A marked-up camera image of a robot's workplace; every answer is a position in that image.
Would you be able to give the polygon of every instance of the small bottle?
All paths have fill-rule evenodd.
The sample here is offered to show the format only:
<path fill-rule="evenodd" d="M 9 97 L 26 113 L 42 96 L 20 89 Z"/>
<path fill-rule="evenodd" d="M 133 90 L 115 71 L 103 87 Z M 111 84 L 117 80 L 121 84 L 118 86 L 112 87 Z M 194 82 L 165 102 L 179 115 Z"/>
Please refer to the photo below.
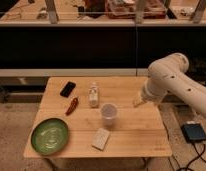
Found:
<path fill-rule="evenodd" d="M 92 108 L 99 106 L 98 86 L 96 82 L 92 82 L 89 89 L 89 104 Z"/>

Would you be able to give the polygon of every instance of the plastic cup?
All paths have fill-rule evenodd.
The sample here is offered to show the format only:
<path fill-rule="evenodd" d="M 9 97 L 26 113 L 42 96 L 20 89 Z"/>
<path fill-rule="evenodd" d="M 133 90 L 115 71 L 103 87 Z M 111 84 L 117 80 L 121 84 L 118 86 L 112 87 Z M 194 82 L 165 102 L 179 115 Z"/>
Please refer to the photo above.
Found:
<path fill-rule="evenodd" d="M 117 107 L 111 103 L 103 104 L 100 108 L 101 117 L 105 126 L 112 126 L 116 120 Z"/>

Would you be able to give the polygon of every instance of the wooden table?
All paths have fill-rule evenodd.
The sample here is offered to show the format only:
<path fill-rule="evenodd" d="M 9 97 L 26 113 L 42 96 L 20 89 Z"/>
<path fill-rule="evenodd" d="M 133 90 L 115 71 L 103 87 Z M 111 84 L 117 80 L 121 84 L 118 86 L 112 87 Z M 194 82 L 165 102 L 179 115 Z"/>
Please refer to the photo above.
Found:
<path fill-rule="evenodd" d="M 52 77 L 49 79 L 33 129 L 48 118 L 64 120 L 70 130 L 66 147 L 49 158 L 92 158 L 92 157 L 165 157 L 172 151 L 159 110 L 152 103 L 133 108 L 132 100 L 144 84 L 146 77 Z M 59 95 L 68 82 L 76 88 L 68 98 Z M 99 86 L 100 106 L 113 103 L 118 107 L 117 120 L 110 128 L 110 137 L 104 151 L 91 146 L 98 128 L 104 127 L 99 108 L 89 107 L 88 89 L 95 81 Z M 65 115 L 70 101 L 79 96 L 79 105 L 69 116 Z M 30 143 L 24 157 L 41 158 Z"/>

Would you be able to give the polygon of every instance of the red pepper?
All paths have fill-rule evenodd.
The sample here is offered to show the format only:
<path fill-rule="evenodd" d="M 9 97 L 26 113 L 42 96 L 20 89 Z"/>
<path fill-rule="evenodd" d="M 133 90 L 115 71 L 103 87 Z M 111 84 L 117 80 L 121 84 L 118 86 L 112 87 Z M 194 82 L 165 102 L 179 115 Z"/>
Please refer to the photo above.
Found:
<path fill-rule="evenodd" d="M 66 115 L 70 115 L 77 107 L 77 105 L 79 104 L 79 100 L 78 97 L 75 97 L 72 101 L 71 104 L 68 108 L 68 110 L 66 111 Z"/>

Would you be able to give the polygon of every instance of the floor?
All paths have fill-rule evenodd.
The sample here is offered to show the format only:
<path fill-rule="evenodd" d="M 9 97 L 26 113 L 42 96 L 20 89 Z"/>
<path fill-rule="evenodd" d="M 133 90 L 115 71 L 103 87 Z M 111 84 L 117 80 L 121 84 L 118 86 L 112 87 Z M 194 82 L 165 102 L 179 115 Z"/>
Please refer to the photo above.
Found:
<path fill-rule="evenodd" d="M 0 102 L 0 171 L 50 171 L 52 168 L 44 160 L 25 159 L 23 151 L 27 142 L 32 122 L 38 110 L 41 96 L 11 96 L 6 103 Z M 180 125 L 187 120 L 200 122 L 206 131 L 206 120 L 197 116 L 184 105 L 173 105 L 165 102 L 159 106 L 166 125 L 173 155 L 181 167 L 196 156 L 193 147 L 187 144 L 180 130 Z M 65 161 L 69 171 L 141 171 L 141 158 L 115 159 L 70 159 Z M 206 171 L 206 164 L 198 159 L 190 166 L 195 171 Z M 177 170 L 178 165 L 173 157 L 157 158 L 152 161 L 148 171 Z"/>

